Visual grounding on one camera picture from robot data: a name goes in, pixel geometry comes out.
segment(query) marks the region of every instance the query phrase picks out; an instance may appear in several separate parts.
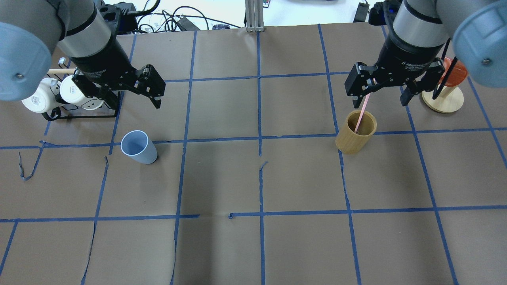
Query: metal post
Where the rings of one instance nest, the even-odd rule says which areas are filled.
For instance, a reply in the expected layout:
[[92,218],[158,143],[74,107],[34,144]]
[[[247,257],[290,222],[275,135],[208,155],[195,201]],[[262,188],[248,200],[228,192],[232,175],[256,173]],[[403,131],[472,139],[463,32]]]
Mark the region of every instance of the metal post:
[[245,0],[246,31],[264,31],[262,0]]

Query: wooden cup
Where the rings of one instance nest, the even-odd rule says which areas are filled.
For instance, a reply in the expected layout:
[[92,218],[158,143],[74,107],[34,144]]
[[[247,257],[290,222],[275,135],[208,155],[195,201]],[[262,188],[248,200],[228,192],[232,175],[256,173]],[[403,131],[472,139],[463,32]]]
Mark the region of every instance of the wooden cup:
[[365,111],[357,133],[354,132],[361,110],[355,110],[348,114],[345,123],[336,136],[336,147],[344,154],[358,153],[377,130],[377,119],[368,111]]

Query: blue cup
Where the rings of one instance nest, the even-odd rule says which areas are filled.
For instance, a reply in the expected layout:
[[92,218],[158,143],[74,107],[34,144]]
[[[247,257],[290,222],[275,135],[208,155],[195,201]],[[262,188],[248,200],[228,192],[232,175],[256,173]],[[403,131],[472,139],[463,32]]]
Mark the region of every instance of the blue cup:
[[120,148],[126,156],[144,164],[151,164],[158,157],[155,145],[148,138],[148,135],[141,130],[131,131],[126,134],[122,139]]

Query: pink straw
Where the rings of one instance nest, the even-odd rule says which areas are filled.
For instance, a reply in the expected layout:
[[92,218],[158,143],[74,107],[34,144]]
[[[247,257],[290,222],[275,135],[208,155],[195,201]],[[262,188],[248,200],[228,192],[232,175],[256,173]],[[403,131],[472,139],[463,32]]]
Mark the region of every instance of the pink straw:
[[359,119],[357,120],[357,124],[355,125],[354,132],[357,133],[357,130],[359,130],[359,124],[361,123],[361,119],[363,118],[363,114],[365,113],[366,104],[368,104],[368,99],[370,99],[370,94],[365,96],[365,101],[363,102],[363,108],[361,109],[361,113],[359,114]]

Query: blue joint cap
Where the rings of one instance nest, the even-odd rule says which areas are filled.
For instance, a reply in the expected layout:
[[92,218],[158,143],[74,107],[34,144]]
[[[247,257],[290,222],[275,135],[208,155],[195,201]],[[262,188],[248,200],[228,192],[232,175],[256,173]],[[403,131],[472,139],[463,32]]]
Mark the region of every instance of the blue joint cap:
[[496,1],[470,15],[454,33],[453,45],[475,81],[507,87],[507,1]]
[[30,97],[51,66],[51,53],[32,33],[0,22],[0,100]]

